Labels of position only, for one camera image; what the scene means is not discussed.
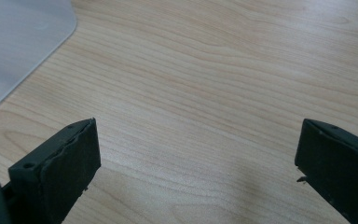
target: white plastic sheet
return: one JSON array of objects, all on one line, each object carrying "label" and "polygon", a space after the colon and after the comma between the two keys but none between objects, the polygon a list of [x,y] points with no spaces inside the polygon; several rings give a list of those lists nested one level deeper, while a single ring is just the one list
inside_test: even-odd
[{"label": "white plastic sheet", "polygon": [[0,101],[75,28],[70,0],[0,0]]}]

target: table surface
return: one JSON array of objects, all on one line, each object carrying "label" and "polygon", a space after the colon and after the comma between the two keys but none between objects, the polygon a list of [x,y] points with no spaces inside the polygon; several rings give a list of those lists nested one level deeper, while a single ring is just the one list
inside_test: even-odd
[{"label": "table surface", "polygon": [[358,1],[73,0],[74,34],[0,104],[7,167],[96,118],[64,223],[347,223],[294,165],[302,120],[358,135]]}]

